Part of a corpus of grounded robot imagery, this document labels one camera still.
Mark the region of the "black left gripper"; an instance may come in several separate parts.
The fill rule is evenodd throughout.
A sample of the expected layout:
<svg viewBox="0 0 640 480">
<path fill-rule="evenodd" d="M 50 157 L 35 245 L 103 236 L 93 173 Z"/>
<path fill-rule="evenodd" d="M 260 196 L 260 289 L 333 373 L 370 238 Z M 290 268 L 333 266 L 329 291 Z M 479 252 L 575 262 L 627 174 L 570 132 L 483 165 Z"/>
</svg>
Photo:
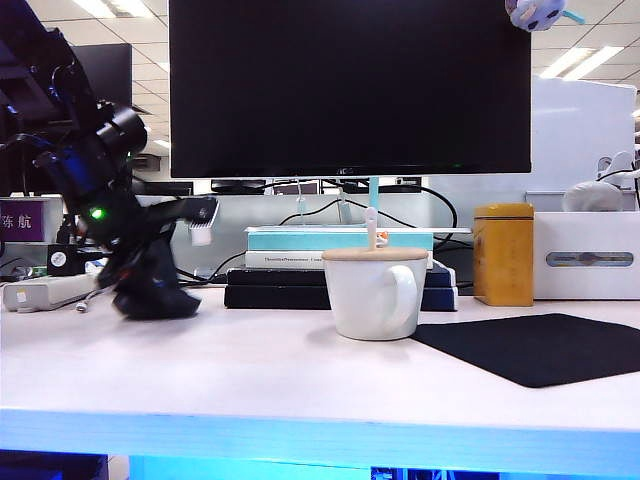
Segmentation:
<svg viewBox="0 0 640 480">
<path fill-rule="evenodd" d="M 166 299 L 181 293 L 170 247 L 173 202 L 143 207 L 125 189 L 69 187 L 67 206 L 85 222 L 89 237 L 110 253 L 98 274 L 101 288 L 113 287 L 118 294 L 141 300 L 146 264 L 155 293 Z"/>
</svg>

